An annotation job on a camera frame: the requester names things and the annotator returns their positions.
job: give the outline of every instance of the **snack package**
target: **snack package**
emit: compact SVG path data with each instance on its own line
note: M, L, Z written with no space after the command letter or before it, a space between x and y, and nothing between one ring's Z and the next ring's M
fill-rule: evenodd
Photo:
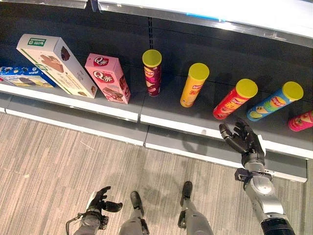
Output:
M24 34L17 50L66 93L95 97L97 86L62 38Z
M302 131L313 127L313 110L291 118L288 121L288 126L293 131Z
M225 119L228 115L238 109L250 98L258 93L258 86L250 79L241 79L236 87L215 107L213 116L216 119Z
M195 63L190 66L185 87L180 98L180 104L183 107L189 108L194 104L209 74L210 70L205 64Z
M149 96L158 96L161 86L162 55L159 51L151 49L142 55L143 69Z
M37 67L1 67L0 77L15 86L55 87L55 82Z
M298 83L286 82L281 89L249 109L246 116L251 121L258 121L302 97L303 89Z
M131 93L118 58L91 53L85 68L107 100L128 104Z

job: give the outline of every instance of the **potato chip can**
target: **potato chip can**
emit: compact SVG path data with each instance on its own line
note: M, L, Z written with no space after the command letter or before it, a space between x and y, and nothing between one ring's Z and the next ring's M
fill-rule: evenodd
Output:
M205 64L195 63L190 66L186 84L180 98L180 104L183 107L189 108L194 104L209 74L210 70Z
M302 131L313 127L313 110L291 118L288 126L293 131Z
M258 121L302 97L303 89L298 83L286 82L281 89L249 109L246 116L251 121Z
M161 86L162 55L157 50L147 50L142 55L149 96L158 96Z
M250 79L241 79L213 110L216 119L225 119L258 93L258 86Z

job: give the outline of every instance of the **gray shelf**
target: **gray shelf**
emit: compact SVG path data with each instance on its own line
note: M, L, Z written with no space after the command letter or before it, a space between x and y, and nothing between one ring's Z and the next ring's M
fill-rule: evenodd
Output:
M14 96L6 113L136 145L144 145L148 126Z
M30 3L51 6L65 6L85 9L88 0L2 0L4 2Z
M219 124L235 123L240 117L250 124L255 133L262 135L267 150L313 159L313 129L293 132L287 125L289 118L312 109L310 102L296 101L258 122L252 122L246 118L247 108L269 95L259 92L227 119L217 120L212 115L213 109L233 86L207 81L195 104L184 108L179 100L186 78L163 74L162 79L160 95L145 99L141 122L222 140Z
M91 99L67 94L59 87L17 87L5 81L0 82L0 92L137 122L146 94L144 74L134 67L124 66L123 69L131 90L129 104L108 101L100 90L95 99Z
M240 154L224 141L150 126L145 146L202 161L242 167ZM304 159L267 152L265 167L276 177L299 182L307 180L307 161Z
M0 112L5 113L6 107L9 105L11 95L0 93Z
M309 23L312 3L308 1L289 2L284 11L277 4L268 7L264 2L242 7L240 3L234 4L234 1L202 0L193 4L181 1L171 4L147 1L140 2L140 5L135 0L97 1L100 12L112 11L198 24L313 48L313 29Z

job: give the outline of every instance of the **robotic arm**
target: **robotic arm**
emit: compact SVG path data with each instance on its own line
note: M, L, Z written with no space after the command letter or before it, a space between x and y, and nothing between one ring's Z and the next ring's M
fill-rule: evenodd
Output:
M66 222L66 234L69 235L69 224L79 218L83 217L80 223L79 229L74 233L74 235L95 235L97 231L104 230L109 222L109 217L102 215L101 211L105 210L108 212L119 212L123 204L107 201L104 195L110 186L105 187L98 191L92 201L90 202L85 213L78 213L77 216L68 222Z
M295 235L281 203L275 196L272 176L265 172L262 137L257 136L247 123L238 119L232 133L226 124L220 125L223 139L242 155L242 165L235 172L235 180L244 183L253 211L265 235Z

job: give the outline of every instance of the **pink snack box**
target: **pink snack box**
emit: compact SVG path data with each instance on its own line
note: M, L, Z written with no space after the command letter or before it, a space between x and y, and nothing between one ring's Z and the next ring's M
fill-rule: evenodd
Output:
M118 58L91 53L85 68L107 100L128 104L131 93Z

